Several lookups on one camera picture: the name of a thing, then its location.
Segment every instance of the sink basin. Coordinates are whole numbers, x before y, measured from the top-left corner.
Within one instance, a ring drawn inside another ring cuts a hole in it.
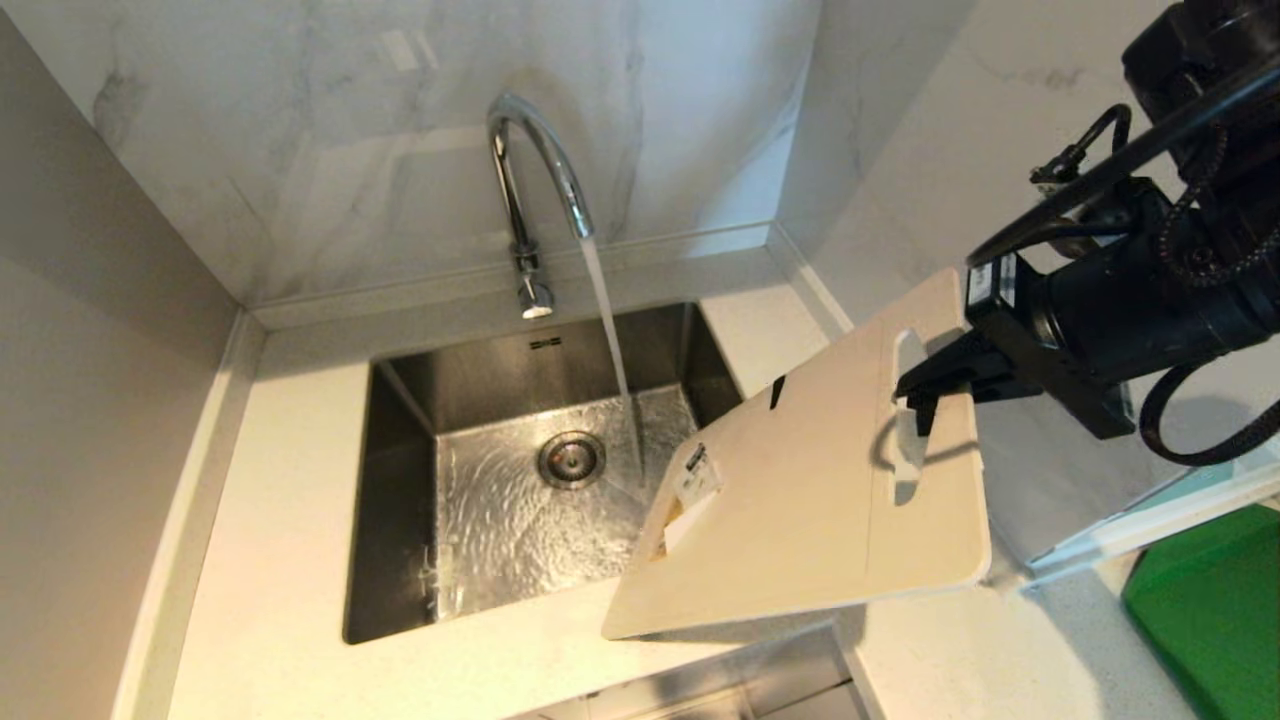
[[[691,302],[375,363],[343,639],[622,573],[676,447],[741,402]]]

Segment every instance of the sink drain strainer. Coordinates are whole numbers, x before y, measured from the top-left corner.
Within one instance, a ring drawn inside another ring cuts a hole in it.
[[[538,471],[552,487],[577,489],[594,483],[604,470],[604,445],[595,436],[561,433],[538,454]]]

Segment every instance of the cutting board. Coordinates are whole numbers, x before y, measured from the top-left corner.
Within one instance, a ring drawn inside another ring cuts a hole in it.
[[[991,538],[973,398],[943,397],[920,439],[892,397],[961,328],[959,275],[938,273],[682,443],[604,637],[977,583]]]

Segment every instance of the faucet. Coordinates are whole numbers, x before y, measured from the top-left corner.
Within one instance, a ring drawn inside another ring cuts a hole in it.
[[[516,272],[520,273],[517,291],[520,314],[526,320],[532,320],[545,318],[554,311],[554,297],[552,291],[538,281],[538,241],[530,237],[525,225],[525,211],[520,205],[520,193],[511,174],[511,149],[507,142],[507,127],[511,123],[524,128],[547,163],[547,170],[556,182],[556,192],[559,193],[564,217],[568,218],[573,234],[579,240],[586,240],[595,228],[591,224],[591,214],[586,210],[582,187],[577,183],[577,176],[573,174],[573,167],[559,138],[556,137],[556,131],[524,97],[511,92],[499,95],[493,105],[489,105],[489,145],[493,150],[493,165],[498,170],[498,183],[502,186],[502,204],[507,209],[511,234],[515,238],[511,243],[511,255],[516,261]]]

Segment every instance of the countertop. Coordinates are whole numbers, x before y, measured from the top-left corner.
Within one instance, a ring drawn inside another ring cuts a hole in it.
[[[611,274],[620,309],[700,299],[744,395],[826,346],[764,249]],[[561,320],[594,315],[584,279]],[[170,717],[494,720],[832,621],[873,714],[1193,717],[1125,624],[1124,566],[832,616],[607,642],[605,580],[347,646],[340,637],[369,360],[526,328],[509,293],[269,336],[192,609]]]

